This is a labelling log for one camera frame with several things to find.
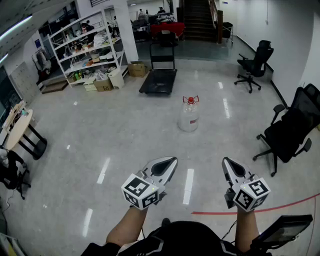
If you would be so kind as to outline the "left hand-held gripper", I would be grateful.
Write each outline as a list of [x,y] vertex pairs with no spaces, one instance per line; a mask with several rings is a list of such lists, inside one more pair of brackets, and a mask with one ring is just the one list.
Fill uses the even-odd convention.
[[139,210],[157,205],[166,195],[165,184],[171,180],[177,166],[175,156],[151,160],[142,170],[131,174],[121,186],[124,199]]

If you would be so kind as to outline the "table with red cloth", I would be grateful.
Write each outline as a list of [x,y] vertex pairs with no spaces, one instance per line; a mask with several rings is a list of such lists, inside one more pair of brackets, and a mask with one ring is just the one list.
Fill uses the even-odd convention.
[[161,31],[170,31],[175,33],[176,39],[179,40],[179,38],[184,34],[185,28],[186,26],[183,22],[162,22],[160,24],[152,24],[150,26],[150,33],[152,38],[156,38],[157,33]]

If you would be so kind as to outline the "white metal shelving unit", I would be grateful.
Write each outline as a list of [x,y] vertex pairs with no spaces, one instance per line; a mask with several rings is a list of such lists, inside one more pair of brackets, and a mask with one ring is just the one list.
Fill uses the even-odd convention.
[[[81,23],[87,20],[94,30],[83,33]],[[88,43],[91,33],[94,40]],[[99,72],[108,75],[120,69],[122,76],[128,73],[124,44],[111,6],[76,19],[47,38],[70,87],[94,82]]]

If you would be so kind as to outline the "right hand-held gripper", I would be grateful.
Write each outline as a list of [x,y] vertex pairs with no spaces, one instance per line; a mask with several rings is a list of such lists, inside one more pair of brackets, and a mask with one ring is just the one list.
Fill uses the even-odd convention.
[[236,159],[224,157],[222,170],[231,186],[224,195],[228,209],[237,206],[245,212],[251,212],[261,206],[271,192],[264,178],[257,175],[250,178],[252,173],[248,166],[241,165]]

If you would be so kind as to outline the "wooden desk with white legs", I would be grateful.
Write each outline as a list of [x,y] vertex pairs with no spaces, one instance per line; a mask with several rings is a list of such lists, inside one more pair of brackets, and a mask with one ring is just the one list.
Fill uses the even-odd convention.
[[22,111],[25,110],[26,103],[23,100],[11,108],[8,117],[2,125],[2,128],[7,132],[7,134],[10,133],[11,127],[14,126],[15,119],[19,118],[22,115]]

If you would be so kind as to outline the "black round pedestal seat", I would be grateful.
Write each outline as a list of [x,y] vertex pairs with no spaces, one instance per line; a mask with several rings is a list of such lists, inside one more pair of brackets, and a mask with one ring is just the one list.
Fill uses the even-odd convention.
[[178,45],[176,34],[169,30],[161,30],[156,34],[157,41],[161,47],[175,47]]

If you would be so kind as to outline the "clear water jug red cap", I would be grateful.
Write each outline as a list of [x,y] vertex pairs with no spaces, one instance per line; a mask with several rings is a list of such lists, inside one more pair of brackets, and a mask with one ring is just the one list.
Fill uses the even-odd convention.
[[198,128],[200,117],[199,96],[182,97],[178,127],[184,132],[193,132]]

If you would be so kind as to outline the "black office chair with headrest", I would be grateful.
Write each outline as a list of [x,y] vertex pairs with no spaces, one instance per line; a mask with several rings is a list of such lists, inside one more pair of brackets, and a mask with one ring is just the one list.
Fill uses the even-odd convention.
[[249,85],[249,93],[253,92],[252,85],[257,86],[258,90],[261,90],[261,86],[254,81],[254,78],[261,78],[265,75],[266,65],[274,52],[274,48],[271,46],[271,41],[261,40],[258,44],[258,47],[255,52],[253,59],[249,59],[242,54],[239,54],[241,59],[238,59],[237,62],[240,64],[242,69],[246,71],[246,76],[238,74],[237,78],[242,78],[234,82],[234,85],[238,83],[246,82]]

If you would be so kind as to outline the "person's right forearm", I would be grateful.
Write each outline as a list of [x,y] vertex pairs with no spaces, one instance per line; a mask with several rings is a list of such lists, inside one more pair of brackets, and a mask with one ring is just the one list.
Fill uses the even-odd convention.
[[255,212],[246,212],[238,207],[235,232],[235,247],[242,253],[246,253],[250,250],[252,241],[258,236],[259,230]]

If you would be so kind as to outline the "cluttered black workbench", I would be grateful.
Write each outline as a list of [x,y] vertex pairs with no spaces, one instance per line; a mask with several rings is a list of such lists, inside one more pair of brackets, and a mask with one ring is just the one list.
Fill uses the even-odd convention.
[[139,16],[131,21],[134,40],[136,42],[149,41],[151,39],[150,24],[146,15]]

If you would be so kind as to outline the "white locker cabinet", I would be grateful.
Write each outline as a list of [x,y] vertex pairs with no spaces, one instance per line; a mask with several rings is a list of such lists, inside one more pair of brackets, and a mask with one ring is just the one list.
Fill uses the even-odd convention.
[[27,67],[25,62],[22,62],[11,74],[15,88],[21,95],[22,100],[28,106],[41,93],[38,85]]

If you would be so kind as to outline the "black platform trolley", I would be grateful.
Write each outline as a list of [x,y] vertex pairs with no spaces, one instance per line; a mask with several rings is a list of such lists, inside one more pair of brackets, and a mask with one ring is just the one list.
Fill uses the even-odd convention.
[[[173,90],[174,82],[177,75],[175,64],[175,49],[174,44],[169,42],[171,47],[171,54],[167,55],[154,55],[152,54],[152,46],[160,45],[160,42],[153,42],[149,46],[149,56],[151,63],[151,70],[149,71],[145,81],[139,89],[141,94],[162,94],[170,95]],[[172,68],[154,68],[154,63],[172,63]]]

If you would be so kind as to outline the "dark glass door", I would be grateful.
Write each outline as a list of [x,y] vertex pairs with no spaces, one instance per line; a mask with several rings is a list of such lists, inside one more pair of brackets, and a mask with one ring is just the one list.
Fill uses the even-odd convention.
[[0,123],[6,120],[11,107],[14,107],[21,100],[5,69],[0,67]]

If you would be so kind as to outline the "person's left forearm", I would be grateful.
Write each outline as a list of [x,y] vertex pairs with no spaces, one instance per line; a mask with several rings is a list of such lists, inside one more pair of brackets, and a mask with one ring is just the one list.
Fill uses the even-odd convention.
[[106,243],[113,243],[120,247],[136,242],[139,238],[147,216],[148,208],[140,210],[130,207],[120,222],[109,232]]

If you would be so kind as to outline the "person's black clothed torso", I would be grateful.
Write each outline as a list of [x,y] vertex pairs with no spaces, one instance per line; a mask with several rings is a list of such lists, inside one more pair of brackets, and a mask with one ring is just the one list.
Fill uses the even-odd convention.
[[145,239],[119,246],[90,243],[81,256],[272,256],[247,255],[220,239],[208,226],[195,221],[175,221],[159,227]]

